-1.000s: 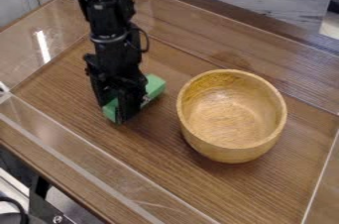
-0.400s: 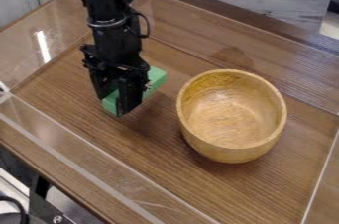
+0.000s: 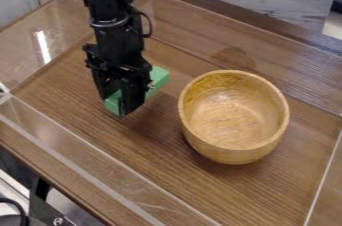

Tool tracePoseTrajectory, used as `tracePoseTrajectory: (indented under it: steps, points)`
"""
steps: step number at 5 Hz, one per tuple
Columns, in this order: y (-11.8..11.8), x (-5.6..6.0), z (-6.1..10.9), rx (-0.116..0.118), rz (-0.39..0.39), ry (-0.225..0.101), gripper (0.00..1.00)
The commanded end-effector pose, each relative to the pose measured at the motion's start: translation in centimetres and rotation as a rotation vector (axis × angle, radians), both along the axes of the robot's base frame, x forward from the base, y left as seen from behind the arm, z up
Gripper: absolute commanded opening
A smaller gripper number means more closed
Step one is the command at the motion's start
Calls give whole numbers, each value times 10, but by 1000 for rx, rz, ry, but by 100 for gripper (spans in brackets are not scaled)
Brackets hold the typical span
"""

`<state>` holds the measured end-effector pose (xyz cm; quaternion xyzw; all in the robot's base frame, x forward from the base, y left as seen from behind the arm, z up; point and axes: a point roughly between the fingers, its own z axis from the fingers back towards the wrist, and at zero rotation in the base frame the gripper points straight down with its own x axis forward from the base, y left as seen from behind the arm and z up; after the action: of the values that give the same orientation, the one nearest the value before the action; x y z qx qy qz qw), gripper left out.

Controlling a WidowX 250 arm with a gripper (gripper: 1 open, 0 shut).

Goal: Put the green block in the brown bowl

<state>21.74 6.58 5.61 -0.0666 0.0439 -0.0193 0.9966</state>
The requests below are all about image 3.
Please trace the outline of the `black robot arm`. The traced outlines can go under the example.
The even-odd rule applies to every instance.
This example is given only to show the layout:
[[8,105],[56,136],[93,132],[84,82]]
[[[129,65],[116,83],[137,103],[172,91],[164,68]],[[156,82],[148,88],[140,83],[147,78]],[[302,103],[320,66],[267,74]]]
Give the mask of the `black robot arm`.
[[133,7],[135,0],[83,0],[89,12],[93,44],[85,44],[85,66],[104,100],[115,100],[115,113],[131,114],[145,101],[152,65],[143,57],[143,31],[148,16]]

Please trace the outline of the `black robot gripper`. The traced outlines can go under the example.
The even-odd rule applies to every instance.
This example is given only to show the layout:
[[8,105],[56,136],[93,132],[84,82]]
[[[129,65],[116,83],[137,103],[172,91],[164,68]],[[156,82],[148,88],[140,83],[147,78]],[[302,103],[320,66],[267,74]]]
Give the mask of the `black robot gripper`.
[[144,104],[152,83],[152,66],[143,57],[144,39],[152,31],[143,31],[143,19],[148,20],[148,16],[140,11],[92,14],[89,26],[96,43],[83,46],[85,65],[101,99],[105,100],[120,88],[121,116]]

